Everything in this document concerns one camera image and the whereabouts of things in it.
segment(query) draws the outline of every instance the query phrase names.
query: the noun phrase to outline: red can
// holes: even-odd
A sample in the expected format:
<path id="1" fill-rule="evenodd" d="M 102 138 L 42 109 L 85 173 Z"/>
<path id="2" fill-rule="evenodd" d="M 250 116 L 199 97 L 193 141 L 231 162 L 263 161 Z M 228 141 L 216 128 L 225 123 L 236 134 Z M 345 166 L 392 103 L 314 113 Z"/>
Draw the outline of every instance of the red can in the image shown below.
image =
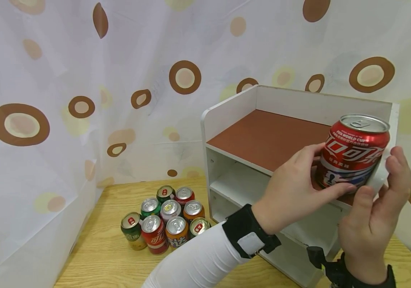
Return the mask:
<path id="1" fill-rule="evenodd" d="M 364 185 L 389 142 L 389 124 L 363 114 L 344 115 L 332 125 L 315 180 L 326 188 L 348 182 Z"/>
<path id="2" fill-rule="evenodd" d="M 166 238 L 166 226 L 157 215 L 150 215 L 143 220 L 142 237 L 153 254 L 162 254 L 169 248 Z"/>
<path id="3" fill-rule="evenodd" d="M 188 201 L 194 200 L 194 192 L 189 187 L 181 187 L 175 193 L 175 200 L 183 208 Z"/>

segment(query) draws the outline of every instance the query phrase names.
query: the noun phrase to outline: white curtain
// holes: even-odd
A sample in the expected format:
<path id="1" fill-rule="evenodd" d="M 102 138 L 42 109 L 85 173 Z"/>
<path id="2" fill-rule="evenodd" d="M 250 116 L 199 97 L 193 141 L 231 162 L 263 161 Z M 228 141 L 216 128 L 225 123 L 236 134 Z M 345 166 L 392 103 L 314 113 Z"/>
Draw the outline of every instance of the white curtain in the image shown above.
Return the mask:
<path id="1" fill-rule="evenodd" d="M 411 0 L 0 0 L 0 288 L 52 287 L 105 186 L 203 176 L 257 83 L 400 102 L 411 164 Z"/>

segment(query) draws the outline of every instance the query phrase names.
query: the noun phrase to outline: black wrist strap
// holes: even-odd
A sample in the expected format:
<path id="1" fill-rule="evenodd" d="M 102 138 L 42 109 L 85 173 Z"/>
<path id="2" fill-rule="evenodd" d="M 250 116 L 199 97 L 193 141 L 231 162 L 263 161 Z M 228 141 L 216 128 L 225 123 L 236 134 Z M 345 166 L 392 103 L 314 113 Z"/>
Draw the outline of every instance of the black wrist strap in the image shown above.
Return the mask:
<path id="1" fill-rule="evenodd" d="M 275 235 L 268 235 L 261 228 L 257 219 L 253 215 L 251 204 L 246 204 L 244 207 L 239 209 L 236 213 L 232 214 L 227 218 L 227 221 L 223 224 L 223 230 L 226 234 L 226 237 L 231 242 L 233 247 L 239 252 L 242 258 L 253 258 L 261 250 L 266 253 L 270 253 L 276 247 L 281 245 L 278 237 Z M 263 242 L 264 246 L 257 251 L 248 254 L 239 244 L 239 240 L 243 239 L 246 236 L 256 234 L 256 236 Z"/>
<path id="2" fill-rule="evenodd" d="M 320 247 L 310 246 L 308 251 L 309 261 L 318 269 L 322 269 L 327 278 L 332 282 L 332 287 L 336 288 L 396 288 L 393 267 L 387 267 L 387 279 L 378 285 L 370 285 L 356 279 L 348 271 L 345 265 L 345 253 L 336 262 L 327 262 L 324 250 Z"/>

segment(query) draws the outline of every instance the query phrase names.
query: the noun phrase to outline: soda can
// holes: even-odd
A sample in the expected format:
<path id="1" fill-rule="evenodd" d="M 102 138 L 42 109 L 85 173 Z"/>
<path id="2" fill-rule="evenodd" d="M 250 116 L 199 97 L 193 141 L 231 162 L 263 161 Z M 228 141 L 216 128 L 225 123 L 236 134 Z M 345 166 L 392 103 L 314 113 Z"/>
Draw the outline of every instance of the soda can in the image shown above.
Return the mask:
<path id="1" fill-rule="evenodd" d="M 210 223 L 205 218 L 196 218 L 190 224 L 190 239 L 210 228 Z"/>
<path id="2" fill-rule="evenodd" d="M 140 225 L 140 214 L 130 212 L 121 220 L 121 231 L 129 240 L 129 244 L 134 250 L 141 250 L 147 246 L 142 237 L 142 226 Z"/>
<path id="3" fill-rule="evenodd" d="M 156 198 L 158 199 L 159 203 L 162 204 L 167 200 L 171 200 L 175 198 L 175 190 L 172 186 L 164 185 L 158 189 L 156 194 Z"/>
<path id="4" fill-rule="evenodd" d="M 161 205 L 156 198 L 148 198 L 142 202 L 140 216 L 144 220 L 149 215 L 160 215 Z"/>
<path id="5" fill-rule="evenodd" d="M 158 215 L 150 215 L 143 220 L 142 237 L 152 254 L 162 254 L 169 248 L 164 222 Z"/>
<path id="6" fill-rule="evenodd" d="M 175 193 L 175 200 L 184 207 L 188 201 L 194 200 L 194 192 L 189 187 L 181 187 Z"/>
<path id="7" fill-rule="evenodd" d="M 180 216 L 175 216 L 167 221 L 166 236 L 172 248 L 179 248 L 188 241 L 188 222 Z"/>
<path id="8" fill-rule="evenodd" d="M 357 188 L 364 185 L 388 145 L 388 130 L 389 124 L 374 116 L 342 116 L 330 128 L 315 172 L 316 182 L 323 188 L 341 182 Z"/>
<path id="9" fill-rule="evenodd" d="M 169 221 L 172 217 L 179 216 L 182 207 L 175 200 L 167 200 L 161 206 L 161 218 L 164 222 Z"/>
<path id="10" fill-rule="evenodd" d="M 191 223 L 191 221 L 198 217 L 205 218 L 206 212 L 199 201 L 191 200 L 185 204 L 183 209 L 183 217 L 188 221 L 188 223 Z"/>

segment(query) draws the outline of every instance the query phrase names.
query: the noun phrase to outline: white sleeve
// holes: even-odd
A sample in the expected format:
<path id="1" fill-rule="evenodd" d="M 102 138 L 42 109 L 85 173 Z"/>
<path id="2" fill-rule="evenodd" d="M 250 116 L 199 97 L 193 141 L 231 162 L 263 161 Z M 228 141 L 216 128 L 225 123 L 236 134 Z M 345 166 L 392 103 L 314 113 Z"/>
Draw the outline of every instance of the white sleeve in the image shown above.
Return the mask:
<path id="1" fill-rule="evenodd" d="M 223 231 L 224 222 L 194 237 L 168 255 L 146 279 L 142 288 L 211 288 L 236 266 L 241 258 Z"/>

